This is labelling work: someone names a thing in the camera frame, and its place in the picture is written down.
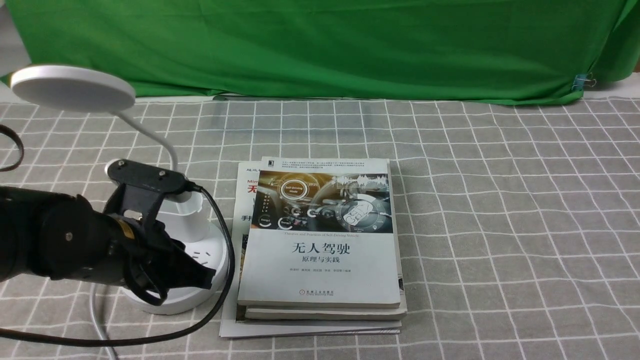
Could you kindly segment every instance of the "stack of books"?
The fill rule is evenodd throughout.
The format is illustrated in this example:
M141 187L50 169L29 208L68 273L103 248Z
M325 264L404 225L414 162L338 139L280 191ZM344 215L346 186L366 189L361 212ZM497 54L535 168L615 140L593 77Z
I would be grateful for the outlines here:
M395 218L386 159L240 163L238 271L220 336L397 333L407 306Z

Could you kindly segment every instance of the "green backdrop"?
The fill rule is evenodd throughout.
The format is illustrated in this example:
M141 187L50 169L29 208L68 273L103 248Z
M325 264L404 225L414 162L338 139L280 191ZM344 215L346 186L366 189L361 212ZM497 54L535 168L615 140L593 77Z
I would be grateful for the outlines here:
M33 63L139 96L557 104L630 74L637 0L7 0Z

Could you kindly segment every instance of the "publisher logo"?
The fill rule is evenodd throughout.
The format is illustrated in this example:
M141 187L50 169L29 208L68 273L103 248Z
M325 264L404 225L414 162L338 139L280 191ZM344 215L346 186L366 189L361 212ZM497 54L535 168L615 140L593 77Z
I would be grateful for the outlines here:
M298 293L304 296L333 296L333 290L300 290Z

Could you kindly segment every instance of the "book cover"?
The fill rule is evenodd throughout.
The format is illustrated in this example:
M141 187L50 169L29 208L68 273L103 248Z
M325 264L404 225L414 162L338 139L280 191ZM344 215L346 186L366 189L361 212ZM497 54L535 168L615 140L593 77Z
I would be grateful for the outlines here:
M394 192L389 183L391 208L394 206ZM394 223L396 214L392 213ZM398 290L400 293L400 307L397 309L348 308L348 307L245 307L245 316L255 320L400 320L406 316L407 305L404 295L402 262L400 260L400 246L397 229L394 228L396 239L396 266L398 274Z
M237 305L239 274L241 273L246 237L249 234L259 161L238 164L236 204L234 206L231 237L236 250L236 276L222 308L220 336L222 338L251 338L256 336L299 336L303 334L397 334L400 321L336 321L336 320L249 320L245 307Z
M263 158L241 306L398 308L388 160Z

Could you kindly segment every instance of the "black cable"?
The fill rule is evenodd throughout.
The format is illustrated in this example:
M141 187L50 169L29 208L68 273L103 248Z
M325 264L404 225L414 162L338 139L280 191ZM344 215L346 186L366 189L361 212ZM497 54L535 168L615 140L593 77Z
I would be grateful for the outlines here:
M15 161L13 165L9 165L7 167L0 168L0 172L11 171L16 169L22 163L24 159L24 144L22 140L10 127L0 124L0 134L5 135L9 139L15 142L15 146L18 148L18 160Z
M190 190L195 192L200 192L202 195L204 195L204 197L207 198L207 201L209 201L209 204L211 204L213 211L216 213L216 216L220 221L220 228L222 230L222 234L224 235L225 241L227 243L228 256L229 256L228 258L229 268L227 271L227 281L225 282L225 285L222 288L222 292L220 293L220 298L218 298L218 301L216 301L211 311L209 311L209 313L205 317L203 317L202 320L192 325L191 327L188 327L183 330L170 332L168 334L148 336L146 338L133 338L133 339L121 339L121 340L72 339L72 338L61 338L59 336L41 335L41 334L34 334L32 332L22 332L22 331L7 330L7 329L0 329L0 338L29 341L33 343L51 344L51 345L64 345L64 346L71 346L71 347L127 347L127 346L133 346L133 345L144 345L144 344L151 344L151 343L159 343L161 341L174 340L177 338L181 338L183 336L187 336L188 334L191 334L192 332L195 332L201 329L203 326L207 325L207 323L209 323L211 319L213 319L213 317L216 316L216 313L222 307L222 304L224 303L229 293L229 290L231 289L231 283L233 281L234 273L236 270L236 254L234 252L233 243L231 242L231 234L229 233L229 228L227 227L227 223L225 223L224 216L222 215L222 212L220 211L220 208L218 207L216 202L213 200L213 197L202 186L196 185L194 183L190 183L190 185L191 185Z

